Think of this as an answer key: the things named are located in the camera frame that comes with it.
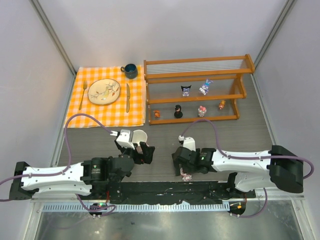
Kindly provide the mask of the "pink white round figurine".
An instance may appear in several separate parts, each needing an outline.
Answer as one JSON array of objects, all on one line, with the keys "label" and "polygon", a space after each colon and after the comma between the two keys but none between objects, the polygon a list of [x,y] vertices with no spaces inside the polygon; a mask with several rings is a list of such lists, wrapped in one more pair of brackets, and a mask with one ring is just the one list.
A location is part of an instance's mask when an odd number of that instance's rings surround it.
[{"label": "pink white round figurine", "polygon": [[184,182],[190,182],[192,180],[192,176],[188,173],[185,173],[183,168],[180,168],[180,176]]}]

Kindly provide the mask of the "pink mug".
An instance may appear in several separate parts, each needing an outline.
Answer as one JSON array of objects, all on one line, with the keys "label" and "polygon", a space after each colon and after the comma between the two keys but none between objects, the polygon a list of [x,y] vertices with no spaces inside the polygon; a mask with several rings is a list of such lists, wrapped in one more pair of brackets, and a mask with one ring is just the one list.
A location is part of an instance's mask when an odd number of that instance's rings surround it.
[{"label": "pink mug", "polygon": [[143,130],[137,129],[133,131],[133,135],[132,135],[132,143],[136,144],[137,146],[135,147],[135,149],[137,150],[138,153],[142,153],[143,150],[140,146],[140,142],[144,142],[146,143],[148,139],[148,135],[146,132],[144,132]]}]

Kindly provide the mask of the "pink My Melody figurine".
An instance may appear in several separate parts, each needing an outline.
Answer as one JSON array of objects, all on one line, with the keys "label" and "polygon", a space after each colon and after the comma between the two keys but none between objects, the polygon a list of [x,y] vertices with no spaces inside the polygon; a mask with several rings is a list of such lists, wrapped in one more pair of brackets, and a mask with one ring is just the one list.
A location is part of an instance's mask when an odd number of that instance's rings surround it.
[{"label": "pink My Melody figurine", "polygon": [[200,105],[198,108],[198,117],[200,117],[200,118],[204,117],[206,112],[207,112],[206,107]]}]

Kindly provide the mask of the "black purple Kuromi figurine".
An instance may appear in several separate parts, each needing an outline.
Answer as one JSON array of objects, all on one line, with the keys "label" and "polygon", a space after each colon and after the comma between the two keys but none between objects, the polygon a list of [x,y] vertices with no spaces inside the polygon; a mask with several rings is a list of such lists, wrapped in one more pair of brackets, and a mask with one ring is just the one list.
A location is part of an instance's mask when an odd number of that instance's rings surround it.
[{"label": "black purple Kuromi figurine", "polygon": [[189,85],[189,86],[182,86],[181,85],[180,86],[183,97],[188,97],[190,95],[191,87],[192,87],[192,85]]}]

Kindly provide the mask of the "purple bunny figurine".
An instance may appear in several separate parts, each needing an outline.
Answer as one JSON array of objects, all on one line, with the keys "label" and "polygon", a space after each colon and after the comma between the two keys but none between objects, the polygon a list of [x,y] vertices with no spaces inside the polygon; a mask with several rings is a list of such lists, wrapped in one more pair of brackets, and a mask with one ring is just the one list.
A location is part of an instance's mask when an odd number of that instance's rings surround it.
[{"label": "purple bunny figurine", "polygon": [[202,86],[199,88],[199,92],[205,96],[209,92],[209,87],[212,83],[212,80],[206,79]]}]

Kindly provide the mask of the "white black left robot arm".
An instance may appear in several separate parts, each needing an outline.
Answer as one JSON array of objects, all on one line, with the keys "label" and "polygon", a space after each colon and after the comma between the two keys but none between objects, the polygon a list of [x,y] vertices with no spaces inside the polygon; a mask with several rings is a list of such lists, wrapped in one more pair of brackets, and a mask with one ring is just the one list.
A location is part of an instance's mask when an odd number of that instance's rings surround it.
[{"label": "white black left robot arm", "polygon": [[9,200],[29,200],[35,195],[75,194],[98,198],[110,184],[130,177],[135,165],[151,164],[154,146],[115,141],[117,157],[94,157],[63,167],[33,169],[24,161],[17,162],[9,190]]}]

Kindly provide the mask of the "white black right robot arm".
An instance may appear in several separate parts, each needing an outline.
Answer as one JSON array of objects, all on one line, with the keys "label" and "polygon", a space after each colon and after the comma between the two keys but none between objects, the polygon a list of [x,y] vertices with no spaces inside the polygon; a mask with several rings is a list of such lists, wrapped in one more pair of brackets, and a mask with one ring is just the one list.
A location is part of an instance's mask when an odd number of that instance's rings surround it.
[{"label": "white black right robot arm", "polygon": [[180,146],[171,156],[176,175],[229,172],[231,188],[243,193],[268,187],[294,194],[304,190],[303,161],[280,145],[260,152],[230,152],[215,148],[190,150]]}]

